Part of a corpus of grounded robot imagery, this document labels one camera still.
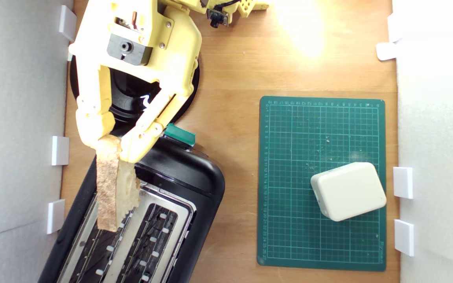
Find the wooden table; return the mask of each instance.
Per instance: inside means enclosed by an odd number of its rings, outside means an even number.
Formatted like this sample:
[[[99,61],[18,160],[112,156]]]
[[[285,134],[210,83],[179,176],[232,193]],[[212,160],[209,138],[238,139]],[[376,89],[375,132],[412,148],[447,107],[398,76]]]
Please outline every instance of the wooden table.
[[[76,0],[83,15],[87,0]],[[192,276],[192,283],[348,282],[397,283],[400,256],[392,220],[399,204],[392,195],[397,158],[397,86],[393,61],[379,62],[375,44],[388,40],[390,0],[275,0],[268,11],[213,29],[193,18],[203,34],[200,85],[178,126],[221,168],[225,196]],[[94,152],[79,140],[68,88],[65,135],[70,164],[61,197],[69,209]],[[385,272],[299,269],[256,263],[258,113],[263,95],[376,98],[385,100],[387,120],[388,243]]]

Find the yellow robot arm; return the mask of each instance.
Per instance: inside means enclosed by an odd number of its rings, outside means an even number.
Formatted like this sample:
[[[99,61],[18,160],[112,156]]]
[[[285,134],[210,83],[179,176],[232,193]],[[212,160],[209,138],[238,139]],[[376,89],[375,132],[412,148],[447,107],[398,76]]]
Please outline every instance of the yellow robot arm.
[[[202,37],[190,9],[205,14],[216,7],[228,25],[233,9],[244,17],[260,3],[241,0],[218,9],[217,0],[90,0],[70,45],[77,58],[76,119],[82,142],[96,149],[114,127],[109,68],[159,82],[160,92],[121,138],[120,159],[137,163],[193,92]]]

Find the white panel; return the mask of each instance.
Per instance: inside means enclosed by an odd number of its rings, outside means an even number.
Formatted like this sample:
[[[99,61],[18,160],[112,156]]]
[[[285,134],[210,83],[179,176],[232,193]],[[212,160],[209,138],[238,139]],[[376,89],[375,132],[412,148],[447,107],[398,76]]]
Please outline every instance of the white panel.
[[[69,164],[69,138],[64,136],[52,137],[52,165]]]
[[[453,281],[453,265],[444,264],[453,262],[453,1],[396,0],[393,7],[408,27],[397,42],[399,164],[416,169],[417,194],[400,200],[401,218],[417,227],[414,267],[404,263],[401,277]]]
[[[407,256],[414,256],[414,225],[394,220],[394,248]]]
[[[65,200],[59,199],[48,203],[46,233],[51,234],[64,224]]]
[[[394,167],[392,169],[392,180],[396,197],[414,198],[412,168]]]
[[[401,283],[453,283],[453,261],[425,249],[415,254],[401,254]]]
[[[0,282],[38,281],[57,239],[45,234],[45,217],[41,216],[39,221],[0,233]]]
[[[64,134],[63,4],[72,1],[0,0],[0,232],[42,220],[44,234],[46,204],[59,199],[50,137]]]

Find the green cutting mat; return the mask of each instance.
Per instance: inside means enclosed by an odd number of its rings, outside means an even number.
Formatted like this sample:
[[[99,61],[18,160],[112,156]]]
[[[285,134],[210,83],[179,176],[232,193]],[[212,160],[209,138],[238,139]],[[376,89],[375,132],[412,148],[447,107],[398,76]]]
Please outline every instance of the green cutting mat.
[[[385,270],[385,208],[333,222],[310,185],[359,161],[375,165],[385,190],[382,100],[265,96],[259,157],[260,265]]]

